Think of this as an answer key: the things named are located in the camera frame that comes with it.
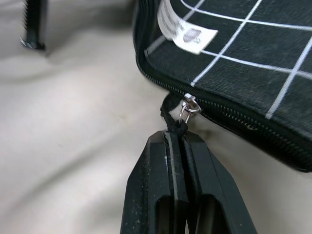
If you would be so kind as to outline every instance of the black plastic object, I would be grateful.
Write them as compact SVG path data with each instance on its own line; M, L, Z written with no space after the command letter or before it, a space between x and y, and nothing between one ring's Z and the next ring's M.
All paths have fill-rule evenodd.
M121 234L256 234L228 171L188 133L152 135L127 183Z
M25 0L26 36L21 43L35 50L45 50L45 30L48 0Z

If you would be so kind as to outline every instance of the black zipper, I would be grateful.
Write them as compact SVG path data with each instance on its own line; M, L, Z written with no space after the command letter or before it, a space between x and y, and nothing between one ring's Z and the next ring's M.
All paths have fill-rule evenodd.
M284 129L282 126L278 126L277 123L273 123L271 120L268 121L264 118L259 118L256 113L252 111L242 110L243 108L236 104L230 104L230 102L217 95L207 95L204 91L192 88L190 85L184 84L180 81L175 81L159 71L155 71L150 64L147 62L144 55L144 50L148 47L149 43L149 30L154 20L155 0L140 0L140 9L137 13L136 21L143 23L142 27L136 27L134 35L138 35L138 31L142 34L139 38L135 39L134 45L136 47L136 63L140 72L153 83L176 93L183 98L184 94L190 93L196 97L196 101L202 108L202 115L210 121L246 138L246 134L254 138L256 145L263 145L262 148L266 148L266 143L259 142L259 137L264 137L273 147L268 151L274 154L278 154L277 149L281 153L279 158L288 165L296 168L303 172L312 171L312 153L310 148L306 147L309 141L302 143L302 138L295 135L295 133L289 133L289 130Z

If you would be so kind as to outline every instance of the grid pattern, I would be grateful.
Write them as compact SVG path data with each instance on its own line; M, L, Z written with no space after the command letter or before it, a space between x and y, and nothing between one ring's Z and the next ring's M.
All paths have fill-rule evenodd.
M212 52L213 48L216 48L216 46L208 46L205 50L202 51L202 54L205 54L207 56L207 62L208 64L202 68L202 70L192 79L190 80L190 85L192 87L197 86L197 84L199 84L199 82L202 83L202 79L206 79L207 74L209 73L209 71L211 71L212 69L214 69L214 67L216 66L216 64L219 64L220 62L224 62L224 60L229 60L232 61L234 63L240 63L240 64L244 64L246 66L250 66L250 67L254 67L254 68L260 68L260 69L265 69L265 70L270 70L270 71L274 71L274 72L281 72L287 75L286 78L281 80L281 84L279 85L279 88L275 88L275 91L278 89L279 92L275 92L274 95L272 95L274 97L274 99L271 101L271 105L270 107L266 110L266 118L270 119L272 118L273 114L276 112L276 110L278 109L278 107L280 106L282 100L284 99L285 95L287 94L287 91L289 90L293 80L296 77L302 77L302 78L306 78L309 80L312 80L312 73L307 72L306 70L300 70L302 66L302 64L305 61L305 58L308 56L309 52L311 51L311 47L312 47L312 20L309 23L309 19L311 18L309 16L309 12L308 10L304 13L302 12L297 12L297 15L295 15L295 18L293 18L294 22L298 22L300 21L300 19L302 19L301 21L303 22L303 25L295 25L295 24L289 24L289 22L268 22L268 21L260 21L260 20L254 20L255 19L262 19L263 16L265 15L264 13L262 13L262 11L266 10L266 6L267 4L269 4L270 0L257 0L255 1L252 9L250 9L250 11L248 12L248 14L246 14L245 18L239 18L236 15L233 16L227 16L227 15L222 15L219 14L219 12L210 12L207 11L207 9L205 8L209 8L211 6L211 4L213 4L212 1L206 2L205 0L201 0L200 2L198 2L195 6L191 6L191 3L186 3L186 0L180 0L180 2L183 4L184 7L186 7L187 9L190 10L189 14L187 17L185 17L185 20L191 21L191 23L195 23L195 24L205 24L205 22L203 22L203 19L201 18L202 15L205 15L206 21L210 21L213 18L218 19L218 20L224 20L223 24L230 24L230 23L237 23L237 27L235 32L232 34L232 36L228 39L227 43L223 46L223 48L220 51L214 51ZM304 4L309 4L309 5L304 5L304 7L302 7L303 9L312 9L312 5L310 2L306 1L306 0L301 0L298 1L297 3L298 5L304 5ZM294 34L294 37L297 38L301 38L302 40L299 42L297 42L296 40L294 41L294 45L285 45L285 48L287 50L290 50L287 48L288 47L293 47L293 51L288 51L288 53L291 52L291 54L285 56L282 59L277 58L276 61L274 59L266 61L265 63L261 63L261 62L256 62L253 56L250 56L251 60L249 60L248 56L246 55L247 58L239 58L239 54L241 54L240 52L235 51L235 47L236 48L243 48L243 46L237 45L240 42L242 42L244 40L243 38L243 34L246 33L246 31L248 31L248 28L250 28L251 26L253 26L255 28L255 30L257 30L258 28L262 28L262 30L268 30L270 32L270 30L272 31L272 34L277 33L279 35L281 35L281 37L283 36L283 33L285 34ZM146 55L150 55L153 51L155 51L161 44L163 44L165 42L165 38L164 37L160 37L158 38L155 42L153 42L151 44L151 46L149 48L147 48L146 50ZM285 54L284 51L278 51L278 49L276 50L281 56L282 54ZM279 66L274 64L274 62L279 62L281 64L285 64L285 66Z

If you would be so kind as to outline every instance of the black bag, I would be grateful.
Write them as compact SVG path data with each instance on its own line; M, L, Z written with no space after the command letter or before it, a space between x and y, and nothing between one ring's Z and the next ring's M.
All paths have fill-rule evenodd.
M199 55L164 38L159 4L138 0L141 72L181 98L195 96L207 119L312 171L312 1L170 0L179 17L218 30Z

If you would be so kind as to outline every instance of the zipper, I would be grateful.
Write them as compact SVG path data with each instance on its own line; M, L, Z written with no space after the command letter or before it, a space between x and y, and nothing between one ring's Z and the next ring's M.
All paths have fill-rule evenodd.
M145 58L144 53L142 51L147 48L147 43L148 43L148 34L149 30L145 30L146 27L151 25L151 22L154 20L154 4L155 2L153 0L140 0L140 6L141 9L138 10L138 16L137 16L137 21L139 19L145 20L144 21L144 26L140 28L140 32L142 33L142 37L140 37L140 41L136 41L134 37L134 45L138 45L136 47L136 63L137 66L140 70L140 72L151 82L167 89L168 91L174 92L177 95L181 96L181 99L183 99L183 96L186 93L190 92L191 87L187 86L186 84L183 84L180 81L173 81L170 78L166 78L164 75L159 75L159 79L155 79L151 77L149 74L146 73L146 71L142 68L142 61L146 63L146 66L150 66ZM147 19L145 19L144 14L146 11L146 8L151 7L150 10L148 10L147 14ZM194 93L192 95L196 96L196 93L198 92L193 88ZM232 122L235 122L236 124L238 123L241 129L239 131L241 132L248 132L249 134L254 133L258 134L261 137L264 137L267 141L272 143L273 145L277 146L279 150L282 150L283 152L287 153L291 157L285 157L281 158L292 166L293 168L296 168L297 170L303 171L303 172L309 172L312 171L312 154L309 153L307 150L305 150L304 143L303 144L295 144L294 142L291 142L288 140L288 137L283 136L280 133L277 133L272 127L269 126L269 123L265 124L263 123L262 120L256 117L249 116L245 114L242 111L239 111L238 108L232 108L231 106L221 104L222 97L213 97L211 94L210 100L207 99L202 99L202 98L196 98L197 103L199 104L200 108L202 109L202 115L207 118L208 120L230 130L231 132L234 132L240 136L243 136L242 134L238 133L237 131L233 130L226 125L225 120L229 120ZM218 121L217 119L219 118L213 118L212 116L219 116L220 118L223 119L223 122ZM294 159L299 157L300 155L300 162L294 162Z

